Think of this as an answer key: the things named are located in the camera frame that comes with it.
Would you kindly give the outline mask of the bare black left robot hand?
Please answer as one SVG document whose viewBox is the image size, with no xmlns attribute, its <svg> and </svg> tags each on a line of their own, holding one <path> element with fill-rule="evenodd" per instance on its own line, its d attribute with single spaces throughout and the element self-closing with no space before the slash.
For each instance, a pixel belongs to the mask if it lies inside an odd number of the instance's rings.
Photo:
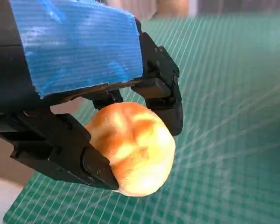
<svg viewBox="0 0 280 224">
<path fill-rule="evenodd" d="M 101 110 L 130 87 L 177 136 L 178 77 L 128 12 L 96 1 L 0 0 L 0 138 L 14 146 L 14 160 L 54 180 L 119 188 L 91 135 L 51 106 L 83 97 Z"/>
</svg>

